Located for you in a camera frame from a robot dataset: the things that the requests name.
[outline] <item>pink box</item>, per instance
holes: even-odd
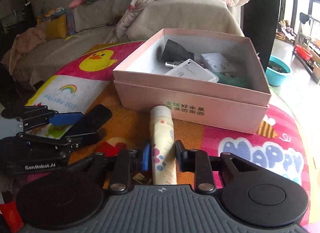
[[[222,53],[241,63],[251,89],[163,75],[170,69],[157,61],[168,39],[195,54]],[[124,107],[150,111],[172,108],[172,117],[245,133],[256,133],[271,97],[267,79],[249,38],[191,29],[162,29],[113,71]]]

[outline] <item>cream-colored tube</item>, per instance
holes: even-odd
[[[177,184],[173,122],[166,106],[156,106],[150,113],[153,184]]]

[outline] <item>metal bolt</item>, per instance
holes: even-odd
[[[124,191],[126,186],[122,183],[114,183],[110,186],[113,191]]]
[[[60,152],[60,156],[61,156],[62,158],[66,158],[67,154],[66,154],[65,152]]]
[[[199,184],[198,188],[202,191],[212,191],[214,186],[210,183],[201,183]]]

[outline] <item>turquoise basin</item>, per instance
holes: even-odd
[[[280,86],[287,77],[292,75],[292,69],[287,64],[285,64],[281,59],[273,55],[270,56],[270,61],[277,63],[288,72],[288,73],[280,73],[278,71],[275,71],[267,67],[266,76],[269,84],[271,86]]]

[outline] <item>tile floor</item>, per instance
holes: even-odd
[[[288,104],[304,129],[306,140],[320,160],[320,86],[312,80],[302,63],[292,56],[293,45],[275,39],[272,55],[292,68],[292,76],[275,91]]]

